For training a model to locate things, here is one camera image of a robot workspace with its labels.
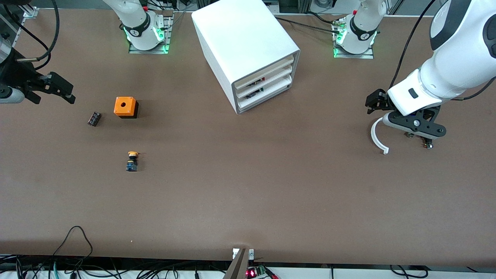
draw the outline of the black electronic component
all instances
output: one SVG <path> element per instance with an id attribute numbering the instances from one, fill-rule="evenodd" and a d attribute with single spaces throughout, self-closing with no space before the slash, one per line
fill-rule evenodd
<path id="1" fill-rule="evenodd" d="M 247 276 L 247 279 L 252 279 L 252 278 L 258 277 L 264 273 L 265 273 L 265 267 L 264 266 L 257 266 L 254 268 L 249 268 L 247 270 L 246 276 Z"/>
<path id="2" fill-rule="evenodd" d="M 259 92 L 263 92 L 263 87 L 262 87 L 262 88 L 260 88 L 259 90 L 255 90 L 255 91 L 253 91 L 252 93 L 250 93 L 250 94 L 246 95 L 246 97 L 245 97 L 245 98 L 246 98 L 246 99 L 250 99 L 250 98 L 252 98 L 252 97 L 255 97 L 255 95 L 256 95 L 257 93 L 259 93 Z"/>
<path id="3" fill-rule="evenodd" d="M 254 82 L 252 82 L 252 83 L 248 84 L 247 86 L 252 86 L 252 85 L 255 85 L 255 84 L 260 83 L 260 82 L 262 82 L 262 81 L 265 81 L 265 78 L 264 78 L 264 77 L 263 77 L 263 78 L 261 78 L 261 79 L 255 80 Z"/>
<path id="4" fill-rule="evenodd" d="M 98 121 L 100 121 L 100 118 L 102 118 L 102 114 L 95 111 L 91 116 L 90 120 L 88 120 L 88 125 L 96 127 Z"/>

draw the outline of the black cable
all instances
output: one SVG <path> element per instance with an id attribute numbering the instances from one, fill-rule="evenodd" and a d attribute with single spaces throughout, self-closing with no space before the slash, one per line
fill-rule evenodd
<path id="1" fill-rule="evenodd" d="M 470 270 L 471 270 L 471 271 L 473 271 L 473 272 L 477 272 L 477 273 L 478 273 L 478 271 L 477 271 L 477 270 L 475 270 L 475 269 L 473 269 L 473 268 L 470 268 L 470 267 L 466 267 L 466 268 L 470 269 Z"/>
<path id="2" fill-rule="evenodd" d="M 390 266 L 389 266 L 389 268 L 391 269 L 391 271 L 392 271 L 394 274 L 396 274 L 396 275 L 400 275 L 400 276 L 404 276 L 406 279 L 409 279 L 410 277 L 411 277 L 411 278 L 423 279 L 423 278 L 426 278 L 427 276 L 429 276 L 429 271 L 427 271 L 427 270 L 424 270 L 424 271 L 426 272 L 426 274 L 425 274 L 425 275 L 422 275 L 422 276 L 417 276 L 417 275 L 411 275 L 411 274 L 406 273 L 405 269 L 404 269 L 402 266 L 400 266 L 400 265 L 397 265 L 397 267 L 399 267 L 403 273 L 399 273 L 399 272 L 395 271 L 395 270 L 393 269 L 393 265 L 390 265 Z"/>
<path id="3" fill-rule="evenodd" d="M 59 38 L 59 30 L 60 30 L 60 26 L 61 26 L 60 16 L 59 16 L 59 8 L 57 7 L 57 3 L 55 2 L 55 0 L 52 0 L 52 5 L 54 6 L 54 11 L 55 11 L 55 35 L 54 35 L 54 39 L 52 40 L 52 44 L 50 45 L 48 50 L 42 56 L 37 57 L 36 61 L 40 61 L 41 59 L 47 57 L 54 49 L 55 43 L 57 43 L 57 39 Z"/>
<path id="4" fill-rule="evenodd" d="M 22 265 L 17 257 L 15 257 L 15 273 L 17 274 L 17 279 L 22 279 Z"/>
<path id="5" fill-rule="evenodd" d="M 67 232 L 67 235 L 65 236 L 62 244 L 60 244 L 60 246 L 55 250 L 55 252 L 48 258 L 46 259 L 45 261 L 43 261 L 43 263 L 41 264 L 41 266 L 36 270 L 36 272 L 34 273 L 34 276 L 32 277 L 32 279 L 37 279 L 38 276 L 38 272 L 40 271 L 41 267 L 43 266 L 43 264 L 45 264 L 45 262 L 47 260 L 50 260 L 50 266 L 52 265 L 52 259 L 53 257 L 55 256 L 55 254 L 60 250 L 60 248 L 62 248 L 62 246 L 65 244 L 65 242 L 67 241 L 67 239 L 69 238 L 69 235 L 70 233 L 72 232 L 73 229 L 75 228 L 78 228 L 81 230 L 81 232 L 83 233 L 83 236 L 84 236 L 84 239 L 86 240 L 86 242 L 88 243 L 88 245 L 90 246 L 90 252 L 88 253 L 87 256 L 84 256 L 82 257 L 81 259 L 79 259 L 79 261 L 77 262 L 76 265 L 74 265 L 74 269 L 72 270 L 71 274 L 73 274 L 74 272 L 78 271 L 79 268 L 81 267 L 82 263 L 83 263 L 83 260 L 88 258 L 91 253 L 93 253 L 93 245 L 91 245 L 91 242 L 88 240 L 88 237 L 86 236 L 86 233 L 84 232 L 84 229 L 81 227 L 81 226 L 73 226 L 72 228 L 70 228 L 70 230 Z"/>
<path id="6" fill-rule="evenodd" d="M 320 28 L 320 27 L 316 27 L 316 26 L 311 26 L 311 25 L 299 23 L 299 22 L 296 22 L 296 21 L 292 21 L 292 20 L 289 20 L 289 19 L 280 18 L 280 17 L 277 17 L 277 16 L 275 18 L 277 18 L 279 20 L 282 20 L 282 21 L 287 21 L 287 22 L 290 22 L 290 23 L 301 25 L 301 26 L 304 26 L 304 27 L 313 28 L 313 29 L 322 30 L 322 31 L 327 31 L 327 32 L 335 33 L 335 34 L 339 34 L 339 31 L 337 31 L 337 30 L 331 30 L 331 29 L 325 29 L 325 28 Z"/>
<path id="7" fill-rule="evenodd" d="M 321 20 L 321 21 L 323 21 L 323 22 L 325 22 L 325 23 L 332 24 L 332 21 L 329 21 L 329 20 L 325 20 L 325 19 L 323 19 L 323 18 L 322 18 L 320 15 L 318 15 L 318 13 L 316 13 L 316 12 L 308 11 L 308 12 L 306 12 L 306 13 L 308 13 L 308 14 L 313 14 L 313 15 L 314 15 L 314 16 L 316 16 L 319 20 Z"/>
<path id="8" fill-rule="evenodd" d="M 393 80 L 391 81 L 391 85 L 389 85 L 389 88 L 393 87 L 394 82 L 396 81 L 396 78 L 398 77 L 398 74 L 399 74 L 400 68 L 401 68 L 401 63 L 403 62 L 403 58 L 405 57 L 406 50 L 408 48 L 408 45 L 410 44 L 410 40 L 412 39 L 413 34 L 415 33 L 415 30 L 417 29 L 417 26 L 419 26 L 419 23 L 422 20 L 422 18 L 424 17 L 424 15 L 426 14 L 427 10 L 429 10 L 429 8 L 432 6 L 432 4 L 434 4 L 434 2 L 436 2 L 436 1 L 437 0 L 431 0 L 431 2 L 429 2 L 427 7 L 424 9 L 424 11 L 420 14 L 419 19 L 417 19 L 417 22 L 415 22 L 415 25 L 413 26 L 412 32 L 410 32 L 410 36 L 408 36 L 408 40 L 406 41 L 405 48 L 403 49 L 403 53 L 401 54 L 400 61 L 398 62 L 398 67 L 396 68 L 396 72 L 394 73 L 394 77 L 393 77 Z"/>
<path id="9" fill-rule="evenodd" d="M 399 0 L 398 2 L 396 2 L 396 4 L 391 9 L 391 14 L 396 14 L 404 2 L 405 0 Z"/>
<path id="10" fill-rule="evenodd" d="M 52 259 L 50 259 L 50 262 L 48 263 L 48 279 L 50 279 L 50 275 L 52 274 L 50 269 L 52 269 Z"/>
<path id="11" fill-rule="evenodd" d="M 469 100 L 469 99 L 472 99 L 474 97 L 477 97 L 479 94 L 481 94 L 482 92 L 484 92 L 484 90 L 486 90 L 493 82 L 494 80 L 496 79 L 496 76 L 491 78 L 488 83 L 486 83 L 486 85 L 484 85 L 484 87 L 481 88 L 481 90 L 477 91 L 477 93 L 473 94 L 473 95 L 470 95 L 468 97 L 464 97 L 464 98 L 453 98 L 451 99 L 452 101 L 465 101 L 465 100 Z"/>
<path id="12" fill-rule="evenodd" d="M 48 46 L 42 40 L 40 40 L 33 33 L 31 33 L 26 27 L 22 26 L 22 24 L 19 23 L 18 19 L 15 18 L 14 15 L 10 12 L 10 10 L 7 7 L 7 5 L 3 5 L 3 8 L 5 9 L 5 12 L 7 12 L 8 16 L 10 17 L 10 19 L 12 19 L 12 21 L 17 26 L 19 26 L 19 28 L 21 28 L 24 32 L 26 32 L 29 36 L 31 36 L 31 38 L 35 39 L 38 43 L 40 43 L 40 45 L 42 45 L 45 48 L 46 51 L 48 50 Z M 51 58 L 52 58 L 52 54 L 48 54 L 47 60 L 43 64 L 41 64 L 40 66 L 38 66 L 38 67 L 36 67 L 34 69 L 35 70 L 39 70 L 39 69 L 43 68 L 44 66 L 46 66 L 48 64 L 48 62 L 50 62 L 50 59 Z"/>
<path id="13" fill-rule="evenodd" d="M 136 268 L 141 267 L 141 266 L 145 266 L 145 265 L 149 265 L 149 264 L 154 264 L 151 267 L 143 268 L 139 272 L 138 276 L 136 277 L 136 279 L 149 279 L 152 276 L 155 276 L 155 272 L 161 272 L 161 271 L 164 271 L 164 270 L 167 270 L 167 269 L 171 270 L 170 268 L 174 268 L 174 267 L 179 266 L 179 265 L 189 264 L 189 263 L 196 263 L 196 262 L 198 262 L 198 261 L 187 261 L 187 262 L 176 263 L 176 264 L 172 264 L 172 265 L 167 265 L 165 267 L 153 268 L 153 269 L 152 269 L 152 267 L 157 266 L 157 265 L 162 264 L 162 263 L 167 263 L 167 262 L 166 261 L 149 262 L 149 263 L 143 263 L 143 264 L 137 265 L 135 267 L 132 267 L 132 268 L 127 269 L 127 270 L 122 271 L 122 272 L 117 272 L 116 274 L 113 274 L 110 271 L 108 271 L 107 269 L 104 269 L 102 267 L 92 266 L 92 265 L 81 265 L 80 266 L 81 267 L 80 270 L 83 271 L 84 273 L 86 273 L 87 275 L 89 275 L 91 277 L 95 277 L 95 278 L 110 278 L 110 277 L 115 277 L 115 278 L 119 279 L 118 276 L 120 276 L 120 275 L 122 275 L 124 273 L 127 273 L 127 272 L 129 272 L 131 270 L 135 270 Z M 92 274 L 92 273 L 88 272 L 87 270 L 85 270 L 84 267 L 97 268 L 97 269 L 100 269 L 102 271 L 107 272 L 109 275 L 96 275 L 96 274 Z"/>
<path id="14" fill-rule="evenodd" d="M 114 269 L 116 270 L 116 273 L 117 273 L 117 275 L 119 276 L 119 279 L 123 279 L 123 278 L 121 277 L 121 275 L 119 274 L 119 271 L 117 270 L 116 264 L 114 264 L 114 260 L 112 260 L 112 258 L 110 258 L 110 261 L 112 262 L 112 265 L 114 266 Z"/>
<path id="15" fill-rule="evenodd" d="M 222 272 L 222 273 L 226 274 L 226 272 L 225 272 L 225 271 L 223 271 L 223 270 L 222 270 L 222 269 L 220 269 L 220 268 L 217 268 L 217 267 L 215 267 L 215 266 L 213 266 L 213 265 L 208 265 L 208 266 L 209 266 L 209 267 L 211 267 L 211 268 L 216 269 L 217 271 L 220 271 L 220 272 Z"/>
<path id="16" fill-rule="evenodd" d="M 6 260 L 6 259 L 8 259 L 8 258 L 13 259 L 13 258 L 16 258 L 16 257 L 17 257 L 16 255 L 8 255 L 8 256 L 3 256 L 3 257 L 1 257 L 1 258 L 0 258 L 0 261 Z"/>

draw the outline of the white drawer unit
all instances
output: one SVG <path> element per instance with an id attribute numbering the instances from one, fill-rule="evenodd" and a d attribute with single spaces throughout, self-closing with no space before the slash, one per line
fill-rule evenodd
<path id="1" fill-rule="evenodd" d="M 291 87 L 300 49 L 261 0 L 220 0 L 192 18 L 237 114 Z"/>

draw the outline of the black base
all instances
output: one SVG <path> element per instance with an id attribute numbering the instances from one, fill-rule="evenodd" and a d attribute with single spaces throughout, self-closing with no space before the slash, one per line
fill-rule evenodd
<path id="1" fill-rule="evenodd" d="M 135 118 L 138 118 L 138 107 L 139 107 L 139 104 L 138 104 L 138 101 L 136 101 L 136 106 L 134 107 L 134 112 L 133 112 L 132 116 L 119 116 L 119 117 L 122 118 L 122 119 L 126 119 L 126 118 L 135 119 Z"/>

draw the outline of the orange cube with hole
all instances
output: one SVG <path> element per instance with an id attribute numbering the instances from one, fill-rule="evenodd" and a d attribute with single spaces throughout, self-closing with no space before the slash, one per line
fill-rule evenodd
<path id="1" fill-rule="evenodd" d="M 117 97 L 114 113 L 120 118 L 138 118 L 138 106 L 133 97 Z"/>

